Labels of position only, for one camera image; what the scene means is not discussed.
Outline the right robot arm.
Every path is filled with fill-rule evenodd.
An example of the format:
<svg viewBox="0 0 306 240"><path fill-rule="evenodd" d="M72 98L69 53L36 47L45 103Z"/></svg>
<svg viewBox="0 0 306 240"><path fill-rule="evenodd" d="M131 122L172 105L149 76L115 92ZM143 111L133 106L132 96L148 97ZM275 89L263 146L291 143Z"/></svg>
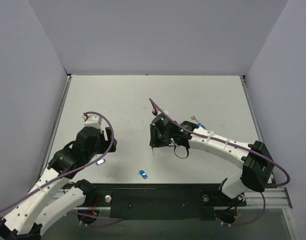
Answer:
<svg viewBox="0 0 306 240"><path fill-rule="evenodd" d="M237 176L225 177L216 192L217 201L229 204L247 190L265 191L274 165L267 162L271 155L263 142L246 143L216 135L202 126L183 121L178 124L165 115L157 115L150 124L152 148L184 147L186 150L201 150L220 157L240 169Z"/></svg>

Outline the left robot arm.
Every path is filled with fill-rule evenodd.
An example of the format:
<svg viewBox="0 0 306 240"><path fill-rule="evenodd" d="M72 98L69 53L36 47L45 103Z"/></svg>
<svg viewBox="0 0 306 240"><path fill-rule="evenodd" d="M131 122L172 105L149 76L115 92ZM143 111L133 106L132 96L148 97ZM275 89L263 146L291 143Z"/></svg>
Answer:
<svg viewBox="0 0 306 240"><path fill-rule="evenodd" d="M39 240L60 218L80 205L90 206L99 199L96 187L78 180L55 201L53 196L85 167L94 156L116 151L111 127L105 131L87 126L63 149L57 151L26 199L0 217L0 237L4 240Z"/></svg>

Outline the blue key tag behind arm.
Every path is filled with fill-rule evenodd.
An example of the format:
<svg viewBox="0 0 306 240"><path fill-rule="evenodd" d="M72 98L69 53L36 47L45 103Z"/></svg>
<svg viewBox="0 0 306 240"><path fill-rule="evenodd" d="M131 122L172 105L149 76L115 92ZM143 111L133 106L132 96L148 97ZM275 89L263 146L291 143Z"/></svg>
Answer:
<svg viewBox="0 0 306 240"><path fill-rule="evenodd" d="M198 125L199 127L203 128L203 129L206 129L206 127L205 127L202 123L200 123L200 122L199 122L197 125Z"/></svg>

